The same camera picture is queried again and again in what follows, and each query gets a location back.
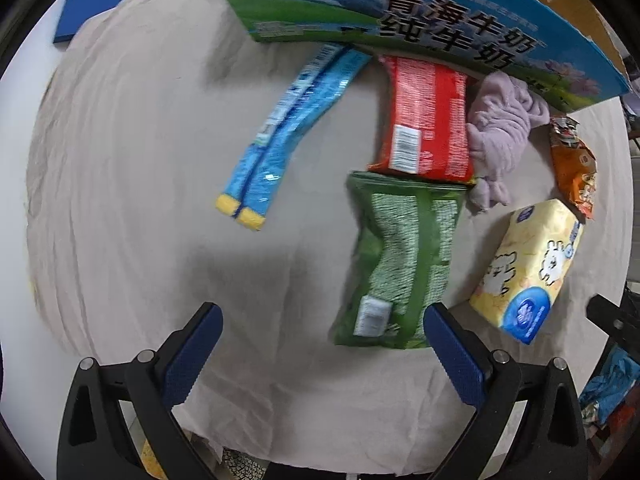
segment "yellow tissue pack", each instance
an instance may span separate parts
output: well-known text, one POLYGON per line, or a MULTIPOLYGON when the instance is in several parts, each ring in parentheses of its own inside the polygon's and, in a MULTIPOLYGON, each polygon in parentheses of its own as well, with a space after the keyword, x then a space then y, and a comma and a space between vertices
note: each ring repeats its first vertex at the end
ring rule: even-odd
POLYGON ((583 225, 560 200, 519 209, 469 303, 529 344, 554 304, 583 225))

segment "orange snack bag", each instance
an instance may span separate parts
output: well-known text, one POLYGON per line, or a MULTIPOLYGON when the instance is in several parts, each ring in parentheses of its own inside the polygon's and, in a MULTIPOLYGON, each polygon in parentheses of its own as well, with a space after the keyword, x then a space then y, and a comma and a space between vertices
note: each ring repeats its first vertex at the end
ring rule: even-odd
POLYGON ((558 189, 587 218, 593 218, 596 158, 576 134, 571 117, 551 118, 551 157, 558 189))
POLYGON ((367 169, 467 183, 473 167, 466 141, 466 75, 418 59, 380 56, 391 79, 390 126, 367 169))

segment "long blue wrapper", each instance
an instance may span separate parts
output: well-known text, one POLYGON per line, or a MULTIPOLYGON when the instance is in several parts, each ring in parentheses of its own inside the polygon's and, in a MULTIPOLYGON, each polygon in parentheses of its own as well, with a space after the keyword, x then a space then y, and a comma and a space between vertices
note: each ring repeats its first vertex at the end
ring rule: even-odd
POLYGON ((344 93, 370 56, 329 43, 306 65, 236 165, 216 206, 259 229, 300 139, 344 93))

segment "screw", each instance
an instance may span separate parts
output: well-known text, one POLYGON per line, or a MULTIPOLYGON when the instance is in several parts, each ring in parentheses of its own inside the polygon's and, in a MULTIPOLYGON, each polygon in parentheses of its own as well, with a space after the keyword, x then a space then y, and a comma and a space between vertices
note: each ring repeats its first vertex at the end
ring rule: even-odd
POLYGON ((566 370, 566 361, 561 357, 554 357, 554 366, 558 370, 566 370))
POLYGON ((84 359, 82 359, 82 361, 80 361, 81 370, 88 370, 93 365, 94 365, 94 358, 92 357, 85 357, 84 359))
POLYGON ((496 350, 493 354, 494 360, 501 365, 507 363, 511 357, 504 350, 496 350))
POLYGON ((140 352, 136 359, 141 363, 148 363, 156 356, 156 353, 153 350, 143 350, 140 352))

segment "green snack bag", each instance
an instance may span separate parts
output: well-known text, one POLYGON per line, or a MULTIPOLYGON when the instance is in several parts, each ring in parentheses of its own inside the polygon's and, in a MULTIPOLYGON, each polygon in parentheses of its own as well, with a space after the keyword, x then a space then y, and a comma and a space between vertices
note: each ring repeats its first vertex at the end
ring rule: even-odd
POLYGON ((447 286, 453 231, 466 187, 355 171, 360 213, 356 287, 335 325, 347 346, 426 348, 422 315, 447 286))

